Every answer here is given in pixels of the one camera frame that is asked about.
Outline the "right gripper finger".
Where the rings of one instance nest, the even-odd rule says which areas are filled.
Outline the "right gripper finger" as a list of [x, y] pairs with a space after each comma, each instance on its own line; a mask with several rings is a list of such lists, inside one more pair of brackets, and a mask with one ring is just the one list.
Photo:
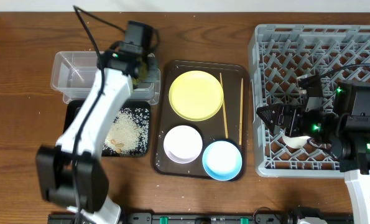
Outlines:
[[271, 117], [275, 116], [279, 113], [280, 109], [282, 108], [283, 104], [273, 104], [259, 107], [256, 111], [256, 114], [260, 117]]
[[264, 122], [272, 134], [279, 134], [286, 129], [284, 114], [264, 114]]

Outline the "white cup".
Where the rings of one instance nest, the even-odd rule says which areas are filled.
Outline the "white cup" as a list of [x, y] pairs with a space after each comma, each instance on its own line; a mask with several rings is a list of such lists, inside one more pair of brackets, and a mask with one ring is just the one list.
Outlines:
[[282, 140], [287, 147], [293, 149], [300, 149], [306, 145], [307, 141], [310, 139], [310, 136], [299, 136], [299, 137], [288, 137], [286, 135], [282, 136]]

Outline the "light blue bowl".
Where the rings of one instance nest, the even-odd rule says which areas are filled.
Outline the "light blue bowl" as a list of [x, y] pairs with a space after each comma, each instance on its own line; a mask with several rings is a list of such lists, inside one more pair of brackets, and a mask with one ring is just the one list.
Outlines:
[[239, 149], [229, 141], [209, 144], [202, 156], [205, 172], [215, 180], [233, 180], [241, 171], [243, 158]]

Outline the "yellow round plate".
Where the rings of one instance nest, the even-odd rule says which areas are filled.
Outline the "yellow round plate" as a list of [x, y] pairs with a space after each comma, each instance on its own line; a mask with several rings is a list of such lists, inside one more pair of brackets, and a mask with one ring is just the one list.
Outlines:
[[212, 74], [193, 70], [179, 75], [169, 88], [173, 111], [189, 121], [212, 118], [224, 102], [223, 87]]

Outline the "pink white bowl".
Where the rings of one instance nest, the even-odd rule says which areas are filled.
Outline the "pink white bowl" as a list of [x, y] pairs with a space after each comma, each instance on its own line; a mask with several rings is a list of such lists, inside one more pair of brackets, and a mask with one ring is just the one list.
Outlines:
[[203, 149], [201, 134], [193, 127], [180, 125], [172, 128], [164, 137], [164, 152], [177, 164], [194, 161]]

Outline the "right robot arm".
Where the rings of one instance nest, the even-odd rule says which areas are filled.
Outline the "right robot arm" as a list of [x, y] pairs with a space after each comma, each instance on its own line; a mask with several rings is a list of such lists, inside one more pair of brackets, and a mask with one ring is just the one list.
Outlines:
[[269, 131], [308, 136], [330, 144], [353, 209], [355, 223], [370, 223], [370, 83], [342, 80], [335, 91], [332, 113], [277, 103], [256, 110]]

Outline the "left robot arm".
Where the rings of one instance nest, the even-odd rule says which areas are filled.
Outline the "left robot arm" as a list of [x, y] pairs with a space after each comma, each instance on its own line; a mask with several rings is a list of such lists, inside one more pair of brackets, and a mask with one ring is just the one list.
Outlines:
[[41, 196], [74, 212], [74, 223], [118, 223], [121, 207], [108, 197], [101, 165], [104, 141], [118, 111], [148, 75], [148, 56], [157, 31], [129, 21], [124, 40], [96, 51], [93, 86], [79, 112], [54, 146], [40, 146], [35, 157]]

